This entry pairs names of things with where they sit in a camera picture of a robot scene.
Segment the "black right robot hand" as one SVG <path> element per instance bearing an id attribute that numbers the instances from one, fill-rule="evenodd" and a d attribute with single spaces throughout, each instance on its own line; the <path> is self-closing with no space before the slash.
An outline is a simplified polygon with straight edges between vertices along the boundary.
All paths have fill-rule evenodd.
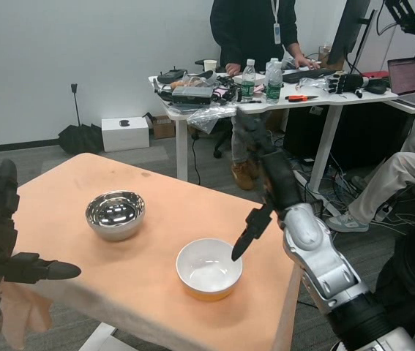
<path id="1" fill-rule="evenodd" d="M 233 246 L 231 259 L 234 262 L 242 257 L 253 240 L 262 236 L 272 220 L 271 213 L 275 212 L 280 222 L 284 222 L 291 207 L 302 202 L 290 162 L 270 141 L 262 120 L 241 108 L 236 109 L 236 119 L 247 134 L 246 141 L 257 151 L 265 194 L 263 205 L 251 210 L 246 218 L 247 226 Z"/>

